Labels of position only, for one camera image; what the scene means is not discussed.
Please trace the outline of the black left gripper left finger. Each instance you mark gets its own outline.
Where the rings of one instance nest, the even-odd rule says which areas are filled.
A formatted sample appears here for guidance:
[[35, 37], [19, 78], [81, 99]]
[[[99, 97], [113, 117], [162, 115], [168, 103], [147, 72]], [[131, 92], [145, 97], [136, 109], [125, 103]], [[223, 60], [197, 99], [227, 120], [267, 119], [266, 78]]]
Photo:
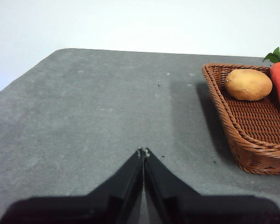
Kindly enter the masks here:
[[32, 197], [14, 202], [1, 224], [137, 223], [143, 189], [139, 148], [110, 178], [84, 196]]

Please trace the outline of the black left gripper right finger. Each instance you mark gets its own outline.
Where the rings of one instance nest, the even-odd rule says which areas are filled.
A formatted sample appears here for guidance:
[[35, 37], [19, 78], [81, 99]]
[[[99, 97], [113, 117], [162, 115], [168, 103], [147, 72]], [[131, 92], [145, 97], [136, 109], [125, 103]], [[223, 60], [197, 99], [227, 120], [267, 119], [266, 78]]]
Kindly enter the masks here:
[[280, 208], [269, 199], [201, 195], [148, 148], [143, 156], [148, 213], [153, 224], [280, 224]]

